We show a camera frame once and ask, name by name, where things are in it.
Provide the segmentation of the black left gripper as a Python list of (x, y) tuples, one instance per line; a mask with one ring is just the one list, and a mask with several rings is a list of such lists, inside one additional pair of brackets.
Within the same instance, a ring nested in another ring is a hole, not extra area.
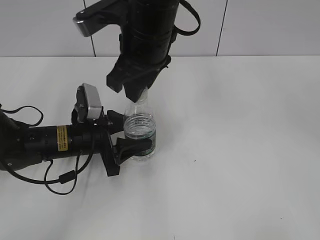
[(77, 177), (88, 165), (94, 154), (100, 154), (108, 177), (120, 174), (120, 165), (131, 157), (142, 157), (152, 149), (150, 139), (117, 138), (113, 145), (111, 135), (124, 127), (124, 115), (114, 110), (103, 112), (97, 120), (70, 125), (70, 152), (76, 157), (87, 155), (82, 167), (70, 172)]

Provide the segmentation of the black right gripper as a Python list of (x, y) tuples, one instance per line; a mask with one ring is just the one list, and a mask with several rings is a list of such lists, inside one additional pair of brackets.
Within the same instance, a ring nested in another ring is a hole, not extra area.
[[(126, 97), (136, 103), (144, 90), (152, 87), (159, 72), (171, 62), (172, 33), (122, 32), (119, 43), (120, 55), (106, 76), (106, 85), (116, 93), (124, 86)], [(144, 76), (131, 80), (132, 75)]]

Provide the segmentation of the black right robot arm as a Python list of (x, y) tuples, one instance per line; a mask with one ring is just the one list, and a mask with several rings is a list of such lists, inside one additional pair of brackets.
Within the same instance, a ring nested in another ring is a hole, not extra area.
[(177, 0), (131, 0), (126, 24), (121, 31), (120, 55), (106, 76), (115, 92), (125, 91), (137, 102), (151, 88), (159, 73), (171, 62), (169, 55)]

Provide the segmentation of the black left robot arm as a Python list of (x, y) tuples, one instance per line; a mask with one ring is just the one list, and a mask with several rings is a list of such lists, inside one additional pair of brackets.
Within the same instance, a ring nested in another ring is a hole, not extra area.
[(17, 171), (43, 161), (99, 154), (109, 177), (120, 173), (120, 165), (130, 157), (152, 147), (150, 139), (118, 138), (111, 136), (124, 130), (123, 115), (113, 110), (99, 119), (78, 122), (71, 114), (69, 125), (39, 126), (9, 118), (0, 112), (0, 169)]

